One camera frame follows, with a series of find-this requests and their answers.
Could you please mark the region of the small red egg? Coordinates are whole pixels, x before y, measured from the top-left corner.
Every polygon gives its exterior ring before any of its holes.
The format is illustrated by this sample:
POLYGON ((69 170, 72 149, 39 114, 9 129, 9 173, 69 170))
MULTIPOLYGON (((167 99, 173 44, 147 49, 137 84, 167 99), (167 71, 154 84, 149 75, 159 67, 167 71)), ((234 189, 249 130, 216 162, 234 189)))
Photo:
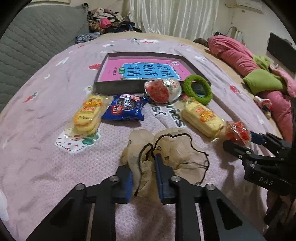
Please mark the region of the small red egg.
POLYGON ((251 142, 250 131, 240 121, 227 121, 224 137, 226 140, 244 146, 251 142))

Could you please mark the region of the yellow rice cracker pack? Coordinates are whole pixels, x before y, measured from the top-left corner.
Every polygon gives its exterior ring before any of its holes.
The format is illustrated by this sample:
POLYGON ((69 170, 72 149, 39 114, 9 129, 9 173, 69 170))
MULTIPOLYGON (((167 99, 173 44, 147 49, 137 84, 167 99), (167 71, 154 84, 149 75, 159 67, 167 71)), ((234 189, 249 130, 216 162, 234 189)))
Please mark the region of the yellow rice cracker pack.
POLYGON ((101 118, 112 101, 112 96, 90 94, 74 115, 74 133, 84 137, 96 133, 101 118))
POLYGON ((226 121, 203 104, 188 98, 184 101, 182 117, 194 129, 212 140, 222 138, 226 131, 226 121))

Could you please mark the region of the red white egg toy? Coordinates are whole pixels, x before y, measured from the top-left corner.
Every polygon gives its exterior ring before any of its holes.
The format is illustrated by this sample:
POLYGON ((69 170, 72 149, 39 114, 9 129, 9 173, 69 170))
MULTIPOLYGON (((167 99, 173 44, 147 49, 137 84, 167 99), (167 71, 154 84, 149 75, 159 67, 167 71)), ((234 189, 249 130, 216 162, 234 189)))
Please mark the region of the red white egg toy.
POLYGON ((178 99, 182 88, 178 80, 167 78, 149 80, 144 84, 145 94, 154 102, 165 104, 178 99))

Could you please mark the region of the pink quilt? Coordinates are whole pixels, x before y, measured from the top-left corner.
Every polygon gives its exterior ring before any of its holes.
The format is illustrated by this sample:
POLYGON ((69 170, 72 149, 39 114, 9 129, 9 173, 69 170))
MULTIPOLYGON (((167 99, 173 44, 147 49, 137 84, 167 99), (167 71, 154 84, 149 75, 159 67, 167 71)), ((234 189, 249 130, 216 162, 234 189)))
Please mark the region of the pink quilt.
MULTIPOLYGON (((232 38, 217 35, 208 39, 209 50, 212 55, 220 58, 236 70, 243 78, 257 65, 252 59, 251 53, 242 43, 232 38)), ((295 136, 293 131, 292 99, 295 98, 295 80, 280 68, 270 65, 271 72, 283 78, 287 84, 287 92, 263 91, 255 96, 270 99, 273 104, 272 116, 285 141, 292 142, 295 136)))

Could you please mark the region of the green garment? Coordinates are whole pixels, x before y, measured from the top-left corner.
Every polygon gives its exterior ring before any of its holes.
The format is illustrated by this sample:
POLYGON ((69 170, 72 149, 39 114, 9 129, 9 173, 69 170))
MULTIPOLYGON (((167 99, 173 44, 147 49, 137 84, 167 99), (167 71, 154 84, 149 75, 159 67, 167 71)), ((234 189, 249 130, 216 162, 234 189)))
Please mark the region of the green garment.
POLYGON ((257 95, 263 91, 280 91, 287 92, 287 84, 282 77, 271 72, 271 61, 265 56, 252 56, 253 61, 257 65, 257 69, 247 74, 243 81, 248 86, 253 95, 257 95))

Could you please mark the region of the pink strawberry bed blanket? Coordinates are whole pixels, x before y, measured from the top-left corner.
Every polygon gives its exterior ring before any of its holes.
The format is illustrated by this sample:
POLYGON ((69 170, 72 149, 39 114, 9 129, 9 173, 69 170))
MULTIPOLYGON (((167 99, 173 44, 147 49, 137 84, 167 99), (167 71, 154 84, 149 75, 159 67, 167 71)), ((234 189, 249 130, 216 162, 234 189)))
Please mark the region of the pink strawberry bed blanket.
POLYGON ((220 144, 183 123, 177 105, 147 104, 139 123, 104 122, 98 140, 79 152, 57 146, 97 75, 98 41, 73 45, 54 56, 1 112, 1 216, 13 238, 25 240, 76 184, 90 186, 113 175, 132 130, 158 133, 176 126, 209 155, 204 184, 214 184, 264 232, 266 190, 245 181, 241 161, 220 144))

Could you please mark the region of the black television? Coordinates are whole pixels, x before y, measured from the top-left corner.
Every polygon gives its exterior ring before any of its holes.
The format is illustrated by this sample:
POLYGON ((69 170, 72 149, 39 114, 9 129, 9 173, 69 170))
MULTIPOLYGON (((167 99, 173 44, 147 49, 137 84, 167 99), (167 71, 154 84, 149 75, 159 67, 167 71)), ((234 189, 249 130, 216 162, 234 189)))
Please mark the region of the black television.
POLYGON ((270 33, 267 51, 274 56, 280 63, 286 66, 291 72, 295 73, 295 48, 286 40, 270 33))

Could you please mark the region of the blue Oreo cookie pack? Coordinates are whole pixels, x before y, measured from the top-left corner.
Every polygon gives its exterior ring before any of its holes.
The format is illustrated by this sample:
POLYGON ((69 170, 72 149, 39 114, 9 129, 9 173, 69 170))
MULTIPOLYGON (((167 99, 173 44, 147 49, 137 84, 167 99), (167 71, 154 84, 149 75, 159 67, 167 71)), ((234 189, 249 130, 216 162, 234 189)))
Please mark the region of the blue Oreo cookie pack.
POLYGON ((142 108, 147 102, 147 98, 133 94, 117 95, 101 118, 107 121, 143 121, 142 108))

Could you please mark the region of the pink blue book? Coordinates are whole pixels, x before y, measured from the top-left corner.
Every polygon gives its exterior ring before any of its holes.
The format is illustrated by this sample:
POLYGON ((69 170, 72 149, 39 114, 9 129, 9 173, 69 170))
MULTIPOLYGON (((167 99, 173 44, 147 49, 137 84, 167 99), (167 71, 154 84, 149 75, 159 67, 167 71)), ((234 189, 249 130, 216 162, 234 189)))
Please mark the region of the pink blue book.
POLYGON ((101 65, 98 82, 174 78, 180 81, 191 75, 181 61, 168 59, 107 59, 101 65))

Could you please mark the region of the white air conditioner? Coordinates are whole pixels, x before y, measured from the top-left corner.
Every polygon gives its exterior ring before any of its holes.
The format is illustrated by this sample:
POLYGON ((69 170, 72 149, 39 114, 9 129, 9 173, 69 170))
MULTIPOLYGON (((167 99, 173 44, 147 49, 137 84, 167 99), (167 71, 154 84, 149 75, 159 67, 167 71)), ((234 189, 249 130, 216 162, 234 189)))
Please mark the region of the white air conditioner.
POLYGON ((249 11, 263 12, 263 2, 260 0, 237 0, 236 5, 249 11))

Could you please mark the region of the white curtain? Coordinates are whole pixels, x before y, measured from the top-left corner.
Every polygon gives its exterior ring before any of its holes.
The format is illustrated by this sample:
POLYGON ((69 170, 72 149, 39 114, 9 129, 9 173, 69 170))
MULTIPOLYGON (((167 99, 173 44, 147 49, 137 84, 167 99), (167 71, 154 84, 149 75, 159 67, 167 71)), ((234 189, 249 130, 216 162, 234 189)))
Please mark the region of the white curtain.
POLYGON ((194 40, 212 36, 220 1, 130 1, 129 19, 145 33, 194 40))

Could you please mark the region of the blue floral cloth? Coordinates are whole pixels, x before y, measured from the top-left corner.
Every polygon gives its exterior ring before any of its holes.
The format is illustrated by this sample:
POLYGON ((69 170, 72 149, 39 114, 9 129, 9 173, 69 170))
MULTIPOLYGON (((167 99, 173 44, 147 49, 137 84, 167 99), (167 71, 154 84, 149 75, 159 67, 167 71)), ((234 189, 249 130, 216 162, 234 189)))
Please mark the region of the blue floral cloth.
POLYGON ((100 37, 100 32, 81 34, 75 38, 75 44, 85 43, 100 37))

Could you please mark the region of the pile of clothes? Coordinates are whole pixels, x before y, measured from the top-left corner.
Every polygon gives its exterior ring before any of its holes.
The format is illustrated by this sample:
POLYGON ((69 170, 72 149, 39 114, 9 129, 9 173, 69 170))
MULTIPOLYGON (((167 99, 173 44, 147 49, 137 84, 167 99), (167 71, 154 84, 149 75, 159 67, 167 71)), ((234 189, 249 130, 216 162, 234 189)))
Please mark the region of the pile of clothes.
POLYGON ((107 34, 128 31, 142 33, 142 30, 137 28, 135 23, 131 22, 128 17, 123 17, 118 11, 113 12, 110 9, 97 8, 90 10, 87 13, 87 20, 91 33, 107 34))

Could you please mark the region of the grey quilted headboard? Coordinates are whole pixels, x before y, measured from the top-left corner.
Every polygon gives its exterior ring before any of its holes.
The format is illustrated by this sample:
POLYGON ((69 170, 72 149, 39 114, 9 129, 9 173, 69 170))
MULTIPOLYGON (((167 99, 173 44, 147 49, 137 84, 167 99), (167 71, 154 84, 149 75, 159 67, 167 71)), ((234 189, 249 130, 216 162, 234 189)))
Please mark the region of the grey quilted headboard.
POLYGON ((1 109, 53 56, 89 33, 88 4, 24 8, 1 37, 1 109))

